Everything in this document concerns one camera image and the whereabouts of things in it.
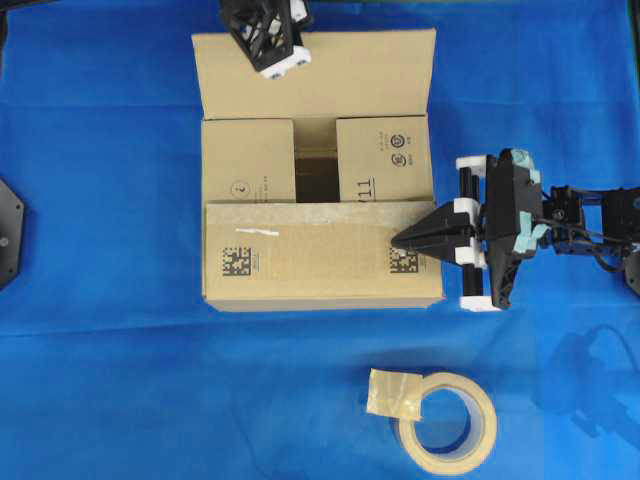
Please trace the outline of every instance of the cardboard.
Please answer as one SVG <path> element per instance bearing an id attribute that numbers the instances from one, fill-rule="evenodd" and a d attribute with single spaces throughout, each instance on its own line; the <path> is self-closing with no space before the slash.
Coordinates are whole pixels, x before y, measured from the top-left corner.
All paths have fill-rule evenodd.
<path id="1" fill-rule="evenodd" d="M 424 116 L 341 119 L 337 133 L 342 202 L 433 198 Z"/>
<path id="2" fill-rule="evenodd" d="M 207 206 L 206 299 L 229 310 L 425 307 L 440 264 L 391 247 L 431 202 Z"/>
<path id="3" fill-rule="evenodd" d="M 204 108 L 203 295 L 228 311 L 425 307 L 442 298 L 439 263 L 406 257 L 390 239 L 432 202 L 344 203 L 355 197 L 341 192 L 340 177 L 397 184 L 376 200 L 432 200 L 435 31 L 311 33 L 304 42 L 312 63 L 266 80 L 228 34 L 193 36 Z M 424 178 L 387 178 L 388 165 L 358 153 L 373 147 L 356 122 L 409 128 Z"/>
<path id="4" fill-rule="evenodd" d="M 291 120 L 202 123 L 203 200 L 295 202 Z"/>
<path id="5" fill-rule="evenodd" d="M 302 35 L 310 64 L 265 81 L 229 34 L 193 36 L 205 120 L 424 115 L 435 30 Z"/>

